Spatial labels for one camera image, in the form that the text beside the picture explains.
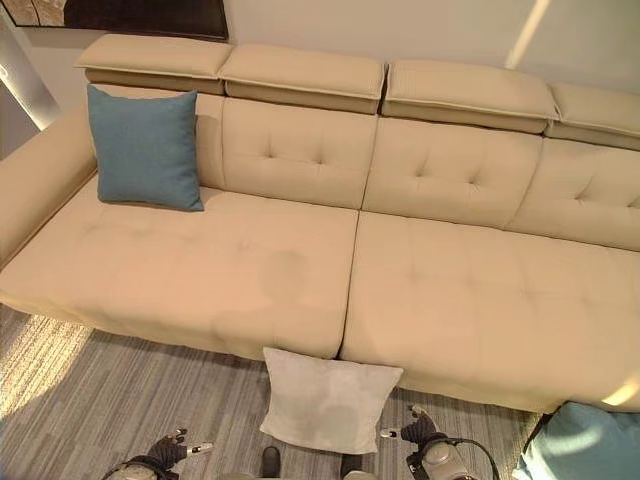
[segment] sofa armrest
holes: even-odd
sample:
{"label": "sofa armrest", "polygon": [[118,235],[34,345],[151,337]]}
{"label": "sofa armrest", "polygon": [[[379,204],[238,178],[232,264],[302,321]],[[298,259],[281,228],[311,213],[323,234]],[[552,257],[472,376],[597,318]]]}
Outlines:
{"label": "sofa armrest", "polygon": [[95,171],[86,105],[0,161],[0,271]]}

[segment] carpet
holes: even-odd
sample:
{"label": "carpet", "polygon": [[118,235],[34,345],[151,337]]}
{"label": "carpet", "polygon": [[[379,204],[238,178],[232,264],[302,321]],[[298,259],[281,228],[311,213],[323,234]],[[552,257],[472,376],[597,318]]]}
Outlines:
{"label": "carpet", "polygon": [[[258,473],[262,449],[280,448],[283,477],[339,479],[340,456],[297,448],[259,432],[269,402],[263,363],[138,338],[110,335],[0,305],[2,422],[6,480],[95,480],[162,435],[184,426],[187,441],[213,452],[182,462],[182,480]],[[426,406],[450,436],[475,439],[493,454],[503,479],[539,415],[440,395],[395,389],[380,425],[410,422],[411,403]],[[472,447],[463,457],[480,478],[488,462]],[[411,445],[379,439],[365,467],[382,480],[411,480]]]}

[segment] beige sofa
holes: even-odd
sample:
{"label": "beige sofa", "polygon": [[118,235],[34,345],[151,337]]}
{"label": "beige sofa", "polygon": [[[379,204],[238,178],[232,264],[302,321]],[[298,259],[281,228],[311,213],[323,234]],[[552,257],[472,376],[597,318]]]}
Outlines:
{"label": "beige sofa", "polygon": [[640,125],[616,117],[637,97],[606,92],[600,128],[580,122],[591,94],[490,67],[395,62],[382,99],[379,62],[269,46],[107,35],[78,64],[115,95],[201,92],[205,209],[99,202],[86,107],[69,112],[0,163],[1,302],[399,366],[471,401],[640,410]]}

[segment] pillow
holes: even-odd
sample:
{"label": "pillow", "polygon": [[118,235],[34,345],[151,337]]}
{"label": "pillow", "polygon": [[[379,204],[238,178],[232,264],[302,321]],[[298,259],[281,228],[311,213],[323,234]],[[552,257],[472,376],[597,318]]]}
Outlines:
{"label": "pillow", "polygon": [[376,423],[401,368],[264,348],[271,402],[260,431],[317,450],[377,452]]}
{"label": "pillow", "polygon": [[196,92],[113,97],[88,86],[98,198],[202,211],[196,171]]}
{"label": "pillow", "polygon": [[609,413],[579,403],[564,404],[531,440],[513,477],[640,478],[640,413]]}

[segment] shoe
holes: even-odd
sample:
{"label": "shoe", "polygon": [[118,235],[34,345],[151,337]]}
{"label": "shoe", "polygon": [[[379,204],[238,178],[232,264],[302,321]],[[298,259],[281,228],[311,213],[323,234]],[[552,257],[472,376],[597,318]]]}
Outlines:
{"label": "shoe", "polygon": [[344,478],[354,470],[362,471],[362,455],[342,454],[342,463],[340,464],[340,478]]}
{"label": "shoe", "polygon": [[267,447],[262,452],[262,478],[280,478],[280,450]]}

